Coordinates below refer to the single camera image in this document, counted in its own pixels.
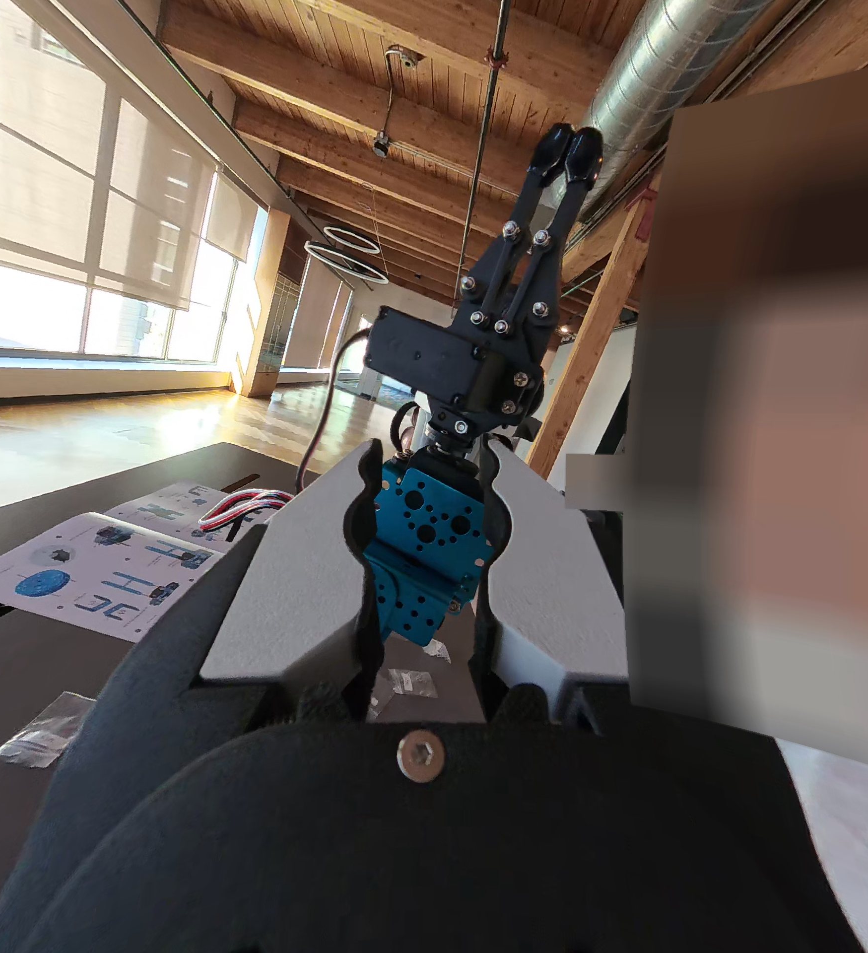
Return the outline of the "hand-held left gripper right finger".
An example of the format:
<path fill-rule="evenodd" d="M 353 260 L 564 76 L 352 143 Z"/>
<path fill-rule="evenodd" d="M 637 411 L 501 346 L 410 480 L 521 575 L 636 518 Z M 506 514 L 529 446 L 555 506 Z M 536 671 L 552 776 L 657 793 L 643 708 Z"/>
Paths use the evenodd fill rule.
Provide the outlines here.
<path fill-rule="evenodd" d="M 613 722 L 629 705 L 623 607 L 583 512 L 498 437 L 480 451 L 492 544 L 469 668 L 488 721 L 521 685 L 552 722 Z"/>

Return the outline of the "ceiling sprinkler pipe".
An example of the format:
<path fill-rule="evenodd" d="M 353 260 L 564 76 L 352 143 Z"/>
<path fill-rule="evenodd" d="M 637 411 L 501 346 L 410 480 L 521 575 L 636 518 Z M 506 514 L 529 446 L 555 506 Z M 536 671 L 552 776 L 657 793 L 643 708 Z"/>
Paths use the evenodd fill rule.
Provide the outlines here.
<path fill-rule="evenodd" d="M 497 29 L 494 40 L 487 51 L 485 60 L 488 66 L 487 87 L 484 101 L 483 113 L 481 116 L 480 129 L 477 139 L 477 148 L 475 155 L 475 164 L 471 176 L 471 184 L 467 209 L 464 219 L 464 229 L 459 251 L 459 259 L 455 276 L 455 283 L 452 295 L 452 314 L 456 312 L 456 307 L 460 303 L 462 295 L 462 283 L 464 279 L 464 261 L 466 256 L 466 247 L 468 238 L 473 225 L 473 214 L 475 202 L 478 193 L 478 185 L 482 170 L 483 160 L 486 151 L 487 140 L 492 125 L 492 116 L 494 113 L 496 91 L 498 86 L 499 74 L 506 67 L 508 61 L 507 53 L 504 50 L 504 41 L 509 25 L 512 10 L 511 1 L 501 1 L 499 3 L 499 15 Z"/>

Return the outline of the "open instruction booklet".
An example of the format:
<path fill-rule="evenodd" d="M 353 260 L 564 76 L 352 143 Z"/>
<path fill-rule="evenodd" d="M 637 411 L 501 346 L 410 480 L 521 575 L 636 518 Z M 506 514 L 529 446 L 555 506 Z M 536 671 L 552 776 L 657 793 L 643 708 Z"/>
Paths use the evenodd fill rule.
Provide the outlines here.
<path fill-rule="evenodd" d="M 0 555 L 0 605 L 137 642 L 293 494 L 183 480 Z"/>

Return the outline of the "beige roller window blind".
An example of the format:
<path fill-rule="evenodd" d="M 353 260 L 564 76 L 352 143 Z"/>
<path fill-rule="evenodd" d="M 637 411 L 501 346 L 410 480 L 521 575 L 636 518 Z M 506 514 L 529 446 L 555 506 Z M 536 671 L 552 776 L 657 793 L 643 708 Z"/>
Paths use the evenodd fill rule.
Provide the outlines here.
<path fill-rule="evenodd" d="M 215 175 L 204 240 L 217 250 L 246 263 L 260 204 L 224 168 Z"/>
<path fill-rule="evenodd" d="M 0 264 L 190 306 L 215 163 L 53 2 L 0 2 Z"/>

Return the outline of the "dark desk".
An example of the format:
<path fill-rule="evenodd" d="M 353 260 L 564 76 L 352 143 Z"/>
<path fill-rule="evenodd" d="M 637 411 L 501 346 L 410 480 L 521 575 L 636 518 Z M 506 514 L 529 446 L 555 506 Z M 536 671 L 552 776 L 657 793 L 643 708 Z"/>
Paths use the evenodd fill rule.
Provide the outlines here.
<path fill-rule="evenodd" d="M 198 675 L 258 531 L 135 648 L 12 612 L 0 745 L 63 692 L 96 699 L 47 768 L 0 760 L 0 951 L 499 951 L 497 876 L 449 778 L 395 763 L 408 724 L 328 684 Z"/>

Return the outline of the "wooden support post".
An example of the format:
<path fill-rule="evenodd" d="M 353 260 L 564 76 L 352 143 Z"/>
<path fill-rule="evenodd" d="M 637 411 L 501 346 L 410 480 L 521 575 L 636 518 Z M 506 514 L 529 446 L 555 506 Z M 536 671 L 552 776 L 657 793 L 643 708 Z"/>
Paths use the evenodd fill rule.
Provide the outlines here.
<path fill-rule="evenodd" d="M 646 258 L 662 175 L 662 172 L 656 172 L 648 186 L 627 206 L 603 276 L 526 458 L 527 465 L 543 478 L 550 475 L 559 457 Z"/>

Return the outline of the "blue and black toy robot arm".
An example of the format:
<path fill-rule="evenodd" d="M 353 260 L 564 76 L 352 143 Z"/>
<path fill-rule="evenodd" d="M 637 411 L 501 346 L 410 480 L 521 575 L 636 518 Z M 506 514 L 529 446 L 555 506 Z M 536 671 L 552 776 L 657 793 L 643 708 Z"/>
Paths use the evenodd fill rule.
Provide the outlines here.
<path fill-rule="evenodd" d="M 470 602 L 491 546 L 476 441 L 517 427 L 542 399 L 542 358 L 559 319 L 563 244 L 599 176 L 601 133 L 559 123 L 535 148 L 512 217 L 463 278 L 447 327 L 385 306 L 365 364 L 426 397 L 427 442 L 382 467 L 365 556 L 380 637 L 420 647 Z"/>

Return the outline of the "ceiling conduit with junction box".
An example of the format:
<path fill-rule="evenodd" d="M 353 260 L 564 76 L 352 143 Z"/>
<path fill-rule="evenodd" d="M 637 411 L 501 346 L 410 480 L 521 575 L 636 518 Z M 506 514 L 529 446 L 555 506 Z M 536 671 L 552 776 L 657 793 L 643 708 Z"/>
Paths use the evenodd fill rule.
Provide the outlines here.
<path fill-rule="evenodd" d="M 389 126 L 395 99 L 396 96 L 399 95 L 397 93 L 397 87 L 395 84 L 393 62 L 397 61 L 397 63 L 400 64 L 402 71 L 416 70 L 424 58 L 425 57 L 422 54 L 413 49 L 405 47 L 402 44 L 392 44 L 383 52 L 383 62 L 388 85 L 388 101 L 381 128 L 378 132 L 376 132 L 372 144 L 372 150 L 374 154 L 381 158 L 387 157 L 392 146 L 392 139 L 389 134 Z"/>

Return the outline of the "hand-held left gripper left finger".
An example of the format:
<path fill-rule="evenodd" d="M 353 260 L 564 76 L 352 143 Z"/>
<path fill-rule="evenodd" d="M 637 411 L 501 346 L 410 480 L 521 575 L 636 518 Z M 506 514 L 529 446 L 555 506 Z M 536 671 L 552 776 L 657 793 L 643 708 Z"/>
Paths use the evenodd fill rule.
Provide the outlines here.
<path fill-rule="evenodd" d="M 266 526 L 202 664 L 208 683 L 274 684 L 290 704 L 328 684 L 364 721 L 383 660 L 373 571 L 383 448 L 371 438 Z"/>

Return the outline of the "silver spiral air duct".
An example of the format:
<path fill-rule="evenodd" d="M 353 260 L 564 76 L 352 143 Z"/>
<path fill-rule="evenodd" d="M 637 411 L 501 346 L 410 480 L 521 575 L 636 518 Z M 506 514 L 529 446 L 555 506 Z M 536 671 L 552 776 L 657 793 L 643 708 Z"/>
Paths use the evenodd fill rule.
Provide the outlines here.
<path fill-rule="evenodd" d="M 579 221 L 771 5 L 650 1 L 610 65 L 583 124 L 603 139 L 601 171 Z"/>

